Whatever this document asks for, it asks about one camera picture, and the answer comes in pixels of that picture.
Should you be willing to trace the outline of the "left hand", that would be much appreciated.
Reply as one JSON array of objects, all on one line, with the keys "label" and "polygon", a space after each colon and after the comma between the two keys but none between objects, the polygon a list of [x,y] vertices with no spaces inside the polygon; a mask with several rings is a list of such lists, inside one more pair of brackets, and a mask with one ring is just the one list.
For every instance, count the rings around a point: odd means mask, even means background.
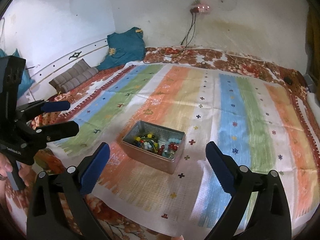
[{"label": "left hand", "polygon": [[[5,155],[1,153],[0,156],[1,156],[1,176],[7,177],[8,174],[12,173],[13,168],[9,159]],[[25,186],[30,185],[28,179],[30,177],[31,171],[32,171],[31,166],[21,164],[18,174],[19,174],[19,177],[23,180]]]}]

